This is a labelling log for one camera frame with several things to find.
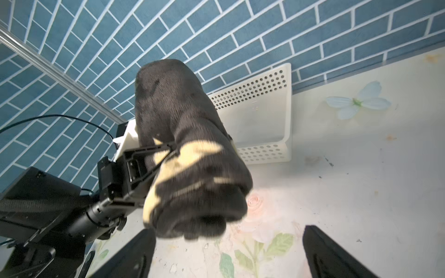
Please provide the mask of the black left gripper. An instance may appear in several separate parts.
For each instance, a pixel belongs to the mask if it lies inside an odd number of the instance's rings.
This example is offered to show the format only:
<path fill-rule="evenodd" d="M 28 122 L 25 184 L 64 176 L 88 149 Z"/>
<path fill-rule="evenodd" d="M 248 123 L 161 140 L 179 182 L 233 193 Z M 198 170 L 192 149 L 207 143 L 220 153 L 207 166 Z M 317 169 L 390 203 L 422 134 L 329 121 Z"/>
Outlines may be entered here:
<path fill-rule="evenodd" d="M 106 240 L 117 229 L 122 230 L 127 217 L 143 206 L 161 163 L 149 162 L 155 154 L 170 155 L 174 144 L 130 149 L 116 162 L 107 157 L 98 163 L 100 188 L 92 203 L 69 217 L 66 234 L 76 240 Z"/>

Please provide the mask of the black pillowcase with cream flowers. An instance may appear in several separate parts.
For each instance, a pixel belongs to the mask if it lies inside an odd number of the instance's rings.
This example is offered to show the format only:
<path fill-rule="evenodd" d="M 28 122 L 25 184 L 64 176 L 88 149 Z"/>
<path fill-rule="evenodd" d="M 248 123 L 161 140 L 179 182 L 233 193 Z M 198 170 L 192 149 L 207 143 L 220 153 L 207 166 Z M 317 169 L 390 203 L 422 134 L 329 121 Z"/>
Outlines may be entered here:
<path fill-rule="evenodd" d="M 159 238 L 219 237 L 243 219 L 253 187 L 213 103 L 182 61 L 142 66 L 135 80 L 136 126 L 141 147 L 173 142 L 160 162 L 143 206 L 143 222 Z"/>

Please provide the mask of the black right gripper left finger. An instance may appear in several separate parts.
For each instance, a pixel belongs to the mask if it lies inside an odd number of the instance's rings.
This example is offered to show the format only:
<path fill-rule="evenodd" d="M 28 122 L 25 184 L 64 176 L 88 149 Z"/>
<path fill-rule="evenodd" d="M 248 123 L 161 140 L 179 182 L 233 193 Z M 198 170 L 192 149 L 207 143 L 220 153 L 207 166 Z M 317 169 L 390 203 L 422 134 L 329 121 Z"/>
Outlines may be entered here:
<path fill-rule="evenodd" d="M 155 232 L 144 229 L 99 268 L 92 278 L 147 278 L 156 246 Z"/>

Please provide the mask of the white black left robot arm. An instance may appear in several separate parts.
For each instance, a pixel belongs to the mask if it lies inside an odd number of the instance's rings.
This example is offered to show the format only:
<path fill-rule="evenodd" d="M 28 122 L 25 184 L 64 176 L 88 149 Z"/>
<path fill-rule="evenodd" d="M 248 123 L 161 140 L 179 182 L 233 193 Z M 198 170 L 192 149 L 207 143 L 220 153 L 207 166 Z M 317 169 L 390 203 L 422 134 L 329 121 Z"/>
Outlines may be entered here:
<path fill-rule="evenodd" d="M 102 158 L 99 189 L 80 187 L 30 167 L 1 194 L 1 236 L 12 253 L 3 278 L 74 278 L 89 243 L 108 240 L 143 206 L 159 165 L 149 155 L 172 154 L 173 142 L 125 151 L 115 162 Z"/>

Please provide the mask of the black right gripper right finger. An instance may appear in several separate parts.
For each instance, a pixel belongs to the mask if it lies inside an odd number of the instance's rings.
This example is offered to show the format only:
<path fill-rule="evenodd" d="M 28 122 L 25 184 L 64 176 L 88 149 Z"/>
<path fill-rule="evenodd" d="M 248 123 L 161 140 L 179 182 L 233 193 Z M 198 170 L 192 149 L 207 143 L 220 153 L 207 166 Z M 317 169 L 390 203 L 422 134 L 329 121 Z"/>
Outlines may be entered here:
<path fill-rule="evenodd" d="M 305 227 L 302 243 L 313 278 L 377 278 L 315 225 Z"/>

